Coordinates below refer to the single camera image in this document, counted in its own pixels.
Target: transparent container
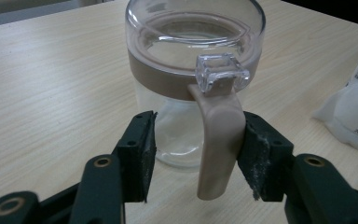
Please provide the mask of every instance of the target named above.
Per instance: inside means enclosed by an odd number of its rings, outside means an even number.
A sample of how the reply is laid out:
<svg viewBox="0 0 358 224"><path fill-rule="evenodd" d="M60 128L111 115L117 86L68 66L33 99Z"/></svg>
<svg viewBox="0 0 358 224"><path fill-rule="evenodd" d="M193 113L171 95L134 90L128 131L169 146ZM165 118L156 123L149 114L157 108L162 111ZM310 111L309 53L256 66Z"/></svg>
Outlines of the transparent container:
<svg viewBox="0 0 358 224"><path fill-rule="evenodd" d="M263 9L252 0L130 0L126 36L131 71L140 110L158 112L160 161L182 169L200 167L204 125L200 105L188 89L198 83L197 61L202 55L229 55L227 60L248 74L233 85L235 92L243 90L255 76L265 25ZM225 69L213 70L225 74Z"/></svg>

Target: dark floor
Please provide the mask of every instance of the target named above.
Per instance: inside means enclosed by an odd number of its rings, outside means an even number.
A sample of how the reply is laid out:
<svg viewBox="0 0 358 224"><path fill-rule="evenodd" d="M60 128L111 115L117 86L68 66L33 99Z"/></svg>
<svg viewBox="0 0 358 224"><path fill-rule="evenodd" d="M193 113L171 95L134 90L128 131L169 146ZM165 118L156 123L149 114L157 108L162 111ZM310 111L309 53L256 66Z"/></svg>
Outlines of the dark floor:
<svg viewBox="0 0 358 224"><path fill-rule="evenodd" d="M0 0L0 25L113 0Z"/></svg>
<svg viewBox="0 0 358 224"><path fill-rule="evenodd" d="M283 0L346 21L358 23L358 0Z"/></svg>

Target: beige handle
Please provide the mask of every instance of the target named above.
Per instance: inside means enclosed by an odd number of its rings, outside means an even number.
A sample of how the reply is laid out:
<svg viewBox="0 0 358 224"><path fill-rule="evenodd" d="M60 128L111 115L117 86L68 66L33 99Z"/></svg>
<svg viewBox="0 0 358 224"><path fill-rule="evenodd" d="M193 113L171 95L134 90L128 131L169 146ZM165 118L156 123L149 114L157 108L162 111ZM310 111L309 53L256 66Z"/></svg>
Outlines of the beige handle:
<svg viewBox="0 0 358 224"><path fill-rule="evenodd" d="M202 200L213 200L226 191L245 131L246 119L232 83L223 83L226 94L222 94L222 83L219 85L216 92L208 93L201 92L197 84L187 86L200 106L204 123L197 192Z"/></svg>

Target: wooden table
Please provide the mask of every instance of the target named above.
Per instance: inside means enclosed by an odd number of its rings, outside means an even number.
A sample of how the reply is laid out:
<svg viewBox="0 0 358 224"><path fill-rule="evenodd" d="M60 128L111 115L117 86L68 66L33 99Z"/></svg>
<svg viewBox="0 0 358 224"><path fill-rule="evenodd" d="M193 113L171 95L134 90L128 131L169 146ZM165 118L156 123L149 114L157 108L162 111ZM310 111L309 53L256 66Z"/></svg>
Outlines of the wooden table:
<svg viewBox="0 0 358 224"><path fill-rule="evenodd" d="M139 111L124 32L127 1L0 26L0 196L42 201L79 181L86 161L110 153ZM267 32L245 110L295 145L327 158L358 189L358 150L311 117L358 64L358 24L278 0L260 0ZM196 197L197 173L157 162L148 203L128 223L285 223L283 203L255 202L236 167L217 200Z"/></svg>

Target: white plastic bag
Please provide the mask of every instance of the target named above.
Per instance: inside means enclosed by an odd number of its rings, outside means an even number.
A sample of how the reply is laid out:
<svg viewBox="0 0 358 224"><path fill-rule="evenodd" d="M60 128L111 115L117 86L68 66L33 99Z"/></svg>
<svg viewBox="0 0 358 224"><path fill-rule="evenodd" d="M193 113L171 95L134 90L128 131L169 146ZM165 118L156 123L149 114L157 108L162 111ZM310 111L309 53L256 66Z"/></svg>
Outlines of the white plastic bag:
<svg viewBox="0 0 358 224"><path fill-rule="evenodd" d="M330 96L313 117L339 141L358 149L358 66L348 85Z"/></svg>

